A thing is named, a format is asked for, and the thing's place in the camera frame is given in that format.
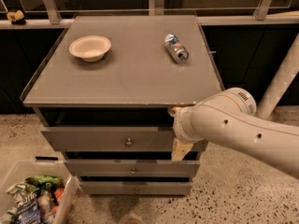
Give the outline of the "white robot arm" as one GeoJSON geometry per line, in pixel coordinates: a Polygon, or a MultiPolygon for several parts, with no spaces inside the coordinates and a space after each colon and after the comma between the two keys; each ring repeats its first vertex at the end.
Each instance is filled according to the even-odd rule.
{"type": "Polygon", "coordinates": [[[186,107],[174,107],[172,161],[182,161],[199,141],[228,147],[299,178],[299,127],[255,116],[247,91],[231,88],[186,107]]]}

